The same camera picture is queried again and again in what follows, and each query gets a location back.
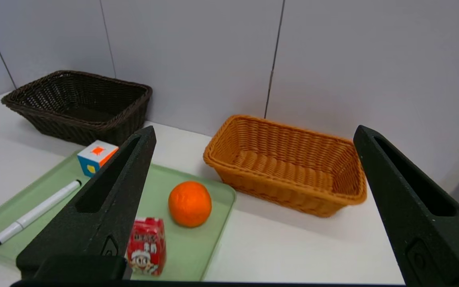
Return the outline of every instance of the marker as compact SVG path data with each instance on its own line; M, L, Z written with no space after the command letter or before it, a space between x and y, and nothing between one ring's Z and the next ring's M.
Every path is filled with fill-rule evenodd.
M63 187L51 197L47 198L45 201L37 205L34 209L31 209L30 212L24 214L14 223L10 224L5 230L0 232L0 245L5 243L8 239L12 238L15 234L19 233L25 229L33 221L37 220L40 216L45 214L47 211L51 210L56 204L64 200L72 191L75 191L80 187L80 180L74 180L69 183L66 187Z

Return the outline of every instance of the basket rim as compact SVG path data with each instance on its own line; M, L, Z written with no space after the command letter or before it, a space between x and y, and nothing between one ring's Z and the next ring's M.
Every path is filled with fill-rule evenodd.
M15 98L18 97L23 91L36 87L40 85L42 81L48 80L49 78L54 77L56 75L60 75L62 73L73 73L73 74L84 75L84 76L93 77L93 78L99 78L102 80L107 80L107 81L111 81L111 82L118 83L118 84L137 86L137 87L146 89L146 92L142 94L141 96L139 96L139 98L133 101L125 109L120 111L116 116L113 116L112 118L104 122L95 122L95 121L92 122L89 120L80 120L78 118L67 116L65 114L58 113L58 112L45 111L45 110L34 108L34 107L24 106L20 104L17 100L15 100ZM9 107L9 109L12 109L15 112L19 112L19 113L23 112L31 116L40 116L42 118L48 118L48 119L63 122L65 124L69 124L72 126L84 127L84 128L89 128L92 130L105 130L105 129L110 129L110 128L118 126L120 123L122 123L127 118L132 116L135 111L137 111L144 103L146 103L147 100L150 99L152 93L153 93L152 87L148 85L144 85L144 84L109 78L106 76L101 76L101 75L97 75L94 73L87 73L83 71L59 70L59 71L50 73L46 76L43 76L37 80L34 80L28 84L25 84L19 87L18 89L15 89L14 91L11 91L10 93L8 93L6 96L4 96L1 99L1 102L7 107Z
M221 170L227 173L232 173L232 174L237 174L237 175L243 175L247 176L248 178L251 178L252 180L257 180L262 183L267 183L267 184L274 184L276 186L285 188L285 189L293 189L295 191L299 191L305 194L309 194L312 196L315 196L317 198L321 199L326 199L330 200L331 202L334 203L339 203L343 205L357 205L363 203L366 198L367 198L367 184L366 184L366 176L364 174L364 170L361 165L359 165L359 190L357 194L355 195L345 195L345 194L337 194L337 193L330 193L329 191L326 191L325 189L321 189L319 187L312 187L311 185L306 185L306 184L300 184L298 182L295 182L293 180L288 180L276 176L270 176L268 174L262 173L260 171L253 171L251 169L243 169L242 167L237 167L235 165L231 165L229 163L226 163L224 161L220 161L215 159L212 156L212 150L213 147L215 146L215 143L218 141L219 136L226 132L229 124L234 121L234 120L239 120L239 119L245 119L245 120L253 120L257 122L266 122L268 124L273 124L276 125L280 128L287 128L287 129L294 129L299 132L306 132L309 133L313 136L321 136L324 138L330 138L332 140L336 139L340 141L342 144L348 144L348 145L353 145L353 143L350 140L347 140L346 138L340 138L337 136L330 136L324 133L320 132L315 132L311 131L308 129L301 129L298 127L293 127L290 125L285 125L281 124L279 122L274 122L272 120L266 120L264 118L257 118L254 116L247 116L247 115L241 115L237 114L234 116L230 116L224 124L221 126L221 128L217 131L215 136L210 140L209 144L206 146L206 149L203 154L203 159L204 162L206 162L207 165L210 167L215 168L216 170Z

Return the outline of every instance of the table surface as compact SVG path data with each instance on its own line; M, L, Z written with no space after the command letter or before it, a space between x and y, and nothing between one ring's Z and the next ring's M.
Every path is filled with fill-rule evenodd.
M220 180L202 159L209 136L146 125L157 135L153 163ZM80 148L40 134L0 103L0 205ZM0 287L19 279L16 267L0 265ZM331 218L237 193L206 280L403 284L369 190L366 202Z

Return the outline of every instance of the orange fruit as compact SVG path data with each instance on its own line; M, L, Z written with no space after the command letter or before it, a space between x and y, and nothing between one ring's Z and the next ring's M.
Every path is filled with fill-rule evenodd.
M208 190L195 181L177 185L169 194L168 205L173 220L186 227L202 225L212 212L212 199Z

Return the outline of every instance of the orange star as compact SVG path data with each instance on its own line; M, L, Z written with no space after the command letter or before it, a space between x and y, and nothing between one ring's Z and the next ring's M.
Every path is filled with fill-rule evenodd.
M101 154L103 151L105 151L105 150L106 150L106 149L104 149L103 147L97 146L97 147L95 147L95 148L91 151L91 153L94 153L94 154L96 154L96 155L100 155L100 154Z

